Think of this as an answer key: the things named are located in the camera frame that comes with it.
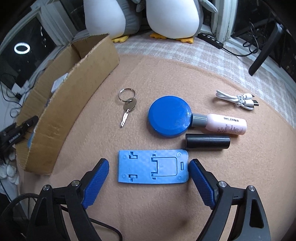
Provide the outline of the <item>brown cardboard box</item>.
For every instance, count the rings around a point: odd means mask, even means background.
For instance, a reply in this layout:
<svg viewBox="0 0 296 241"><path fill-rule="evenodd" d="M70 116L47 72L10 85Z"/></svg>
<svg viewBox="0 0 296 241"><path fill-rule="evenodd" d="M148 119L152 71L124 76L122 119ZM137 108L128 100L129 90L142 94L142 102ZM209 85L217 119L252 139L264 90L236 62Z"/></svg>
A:
<svg viewBox="0 0 296 241"><path fill-rule="evenodd" d="M118 52L104 34L71 43L47 65L17 117L18 124L35 115L39 118L25 139L16 144L16 159L24 171L52 173L82 109L118 64ZM54 81L65 73L68 77L52 94Z"/></svg>

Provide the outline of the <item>black cylinder tube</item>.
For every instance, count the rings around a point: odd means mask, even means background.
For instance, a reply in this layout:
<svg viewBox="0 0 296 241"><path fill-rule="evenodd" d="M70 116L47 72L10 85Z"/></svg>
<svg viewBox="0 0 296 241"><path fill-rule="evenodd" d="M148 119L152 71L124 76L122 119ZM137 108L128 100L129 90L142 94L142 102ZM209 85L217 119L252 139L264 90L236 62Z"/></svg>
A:
<svg viewBox="0 0 296 241"><path fill-rule="evenodd" d="M228 149L231 138L227 135L193 134L185 135L187 150L224 150Z"/></svg>

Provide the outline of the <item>blue plastic phone stand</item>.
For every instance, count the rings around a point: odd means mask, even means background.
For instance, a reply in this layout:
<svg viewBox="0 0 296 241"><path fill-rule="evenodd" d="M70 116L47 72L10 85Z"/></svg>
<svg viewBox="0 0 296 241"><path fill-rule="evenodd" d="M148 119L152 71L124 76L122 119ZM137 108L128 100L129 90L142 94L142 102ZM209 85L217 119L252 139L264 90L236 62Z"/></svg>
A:
<svg viewBox="0 0 296 241"><path fill-rule="evenodd" d="M189 179L186 150L120 150L118 182L179 184Z"/></svg>

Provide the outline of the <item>pink bottle grey cap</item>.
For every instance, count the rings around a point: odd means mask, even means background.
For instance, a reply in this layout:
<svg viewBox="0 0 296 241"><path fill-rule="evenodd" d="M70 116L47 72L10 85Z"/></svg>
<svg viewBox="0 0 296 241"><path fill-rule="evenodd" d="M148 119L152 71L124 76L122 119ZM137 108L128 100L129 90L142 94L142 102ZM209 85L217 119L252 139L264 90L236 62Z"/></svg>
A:
<svg viewBox="0 0 296 241"><path fill-rule="evenodd" d="M245 119L212 113L208 115L192 114L192 126L205 128L210 132L232 135L244 135L247 130Z"/></svg>

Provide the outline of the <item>blue round case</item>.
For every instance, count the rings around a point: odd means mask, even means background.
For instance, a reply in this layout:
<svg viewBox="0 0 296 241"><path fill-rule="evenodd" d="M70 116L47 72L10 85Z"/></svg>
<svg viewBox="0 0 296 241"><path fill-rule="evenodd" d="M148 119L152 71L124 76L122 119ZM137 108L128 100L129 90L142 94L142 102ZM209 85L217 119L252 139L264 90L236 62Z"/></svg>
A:
<svg viewBox="0 0 296 241"><path fill-rule="evenodd" d="M192 111L183 99L171 95L163 96L150 106L148 121L158 134L174 138L184 133L191 125Z"/></svg>

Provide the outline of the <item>silver key with ring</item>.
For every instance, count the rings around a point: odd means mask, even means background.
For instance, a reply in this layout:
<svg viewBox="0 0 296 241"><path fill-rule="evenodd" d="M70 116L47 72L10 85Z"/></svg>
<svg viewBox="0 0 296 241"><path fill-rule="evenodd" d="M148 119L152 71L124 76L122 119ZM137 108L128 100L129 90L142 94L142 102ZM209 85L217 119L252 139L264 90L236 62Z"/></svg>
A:
<svg viewBox="0 0 296 241"><path fill-rule="evenodd" d="M131 98L128 98L128 99L122 99L121 98L121 94L126 92L126 91L131 91L133 93L133 97ZM135 98L136 97L136 92L134 89L132 88L123 88L119 91L118 93L118 98L121 102L124 103L123 105L123 110L125 111L124 114L123 114L123 117L122 117L122 120L121 120L121 123L120 123L120 127L124 127L125 125L125 122L128 118L128 115L131 111L133 111L133 109L136 107L137 105L137 99Z"/></svg>

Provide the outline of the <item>white charger adapter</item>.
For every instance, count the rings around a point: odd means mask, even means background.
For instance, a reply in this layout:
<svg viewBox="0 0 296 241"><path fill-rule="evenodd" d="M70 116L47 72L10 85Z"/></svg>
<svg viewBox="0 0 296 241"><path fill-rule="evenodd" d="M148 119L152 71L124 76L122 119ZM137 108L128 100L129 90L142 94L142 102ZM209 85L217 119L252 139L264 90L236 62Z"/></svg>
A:
<svg viewBox="0 0 296 241"><path fill-rule="evenodd" d="M58 79L56 79L52 85L51 93L54 94L54 92L59 88L59 86L64 82L64 80L68 77L68 73L65 73Z"/></svg>

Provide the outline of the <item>plaid grey blanket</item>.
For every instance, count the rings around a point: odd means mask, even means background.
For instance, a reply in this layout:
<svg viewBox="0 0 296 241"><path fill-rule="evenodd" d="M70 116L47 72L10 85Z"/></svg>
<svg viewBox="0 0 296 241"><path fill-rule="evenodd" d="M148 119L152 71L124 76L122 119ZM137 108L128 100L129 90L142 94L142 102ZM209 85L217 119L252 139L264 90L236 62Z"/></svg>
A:
<svg viewBox="0 0 296 241"><path fill-rule="evenodd" d="M295 82L269 59L255 72L248 73L253 59L236 57L195 39L192 44L176 40L156 40L149 33L129 37L115 45L119 53L151 55L190 65L221 75L246 88L267 102L292 126L295 126Z"/></svg>

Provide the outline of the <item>large plush penguin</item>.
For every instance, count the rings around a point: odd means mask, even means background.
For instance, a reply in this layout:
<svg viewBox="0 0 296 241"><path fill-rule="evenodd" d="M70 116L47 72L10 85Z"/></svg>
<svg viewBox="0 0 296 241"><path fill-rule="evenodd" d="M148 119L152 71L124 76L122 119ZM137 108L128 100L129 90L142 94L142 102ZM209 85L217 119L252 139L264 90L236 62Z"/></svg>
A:
<svg viewBox="0 0 296 241"><path fill-rule="evenodd" d="M125 42L139 31L142 23L134 1L84 0L83 8L88 33L108 34L114 43Z"/></svg>

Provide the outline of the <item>black power strip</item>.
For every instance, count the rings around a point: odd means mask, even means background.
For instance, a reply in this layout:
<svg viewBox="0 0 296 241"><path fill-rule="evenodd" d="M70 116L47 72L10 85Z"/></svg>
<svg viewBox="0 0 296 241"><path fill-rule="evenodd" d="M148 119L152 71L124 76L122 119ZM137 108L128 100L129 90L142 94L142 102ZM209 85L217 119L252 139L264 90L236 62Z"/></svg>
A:
<svg viewBox="0 0 296 241"><path fill-rule="evenodd" d="M216 47L217 49L223 49L224 45L222 42L216 40L214 37L209 36L205 33L199 33L197 38L211 44L212 46Z"/></svg>

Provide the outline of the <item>small plush penguin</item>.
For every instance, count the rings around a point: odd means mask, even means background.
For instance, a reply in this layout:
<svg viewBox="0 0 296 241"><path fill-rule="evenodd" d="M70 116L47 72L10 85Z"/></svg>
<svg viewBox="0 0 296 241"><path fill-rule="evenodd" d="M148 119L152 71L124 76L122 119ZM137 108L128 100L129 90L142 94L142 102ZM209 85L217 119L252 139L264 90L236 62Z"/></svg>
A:
<svg viewBox="0 0 296 241"><path fill-rule="evenodd" d="M150 34L154 39L173 39L182 43L194 42L203 25L203 8L218 13L207 0L147 0L134 1L139 13L146 11Z"/></svg>

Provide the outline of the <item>black tripod stand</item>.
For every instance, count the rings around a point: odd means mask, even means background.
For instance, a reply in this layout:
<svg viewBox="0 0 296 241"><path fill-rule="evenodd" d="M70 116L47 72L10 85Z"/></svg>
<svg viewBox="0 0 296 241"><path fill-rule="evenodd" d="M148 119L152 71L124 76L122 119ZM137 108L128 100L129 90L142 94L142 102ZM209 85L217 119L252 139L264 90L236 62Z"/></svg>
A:
<svg viewBox="0 0 296 241"><path fill-rule="evenodd" d="M266 28L270 22L275 22L269 38L266 37ZM285 32L285 27L274 18L267 18L253 24L249 21L247 27L235 31L231 37L236 38L244 34L249 34L250 41L248 41L250 54L255 54L260 50L259 55L250 66L248 73L253 76L259 67L263 64L269 54L273 51L276 44L279 42L281 36Z"/></svg>

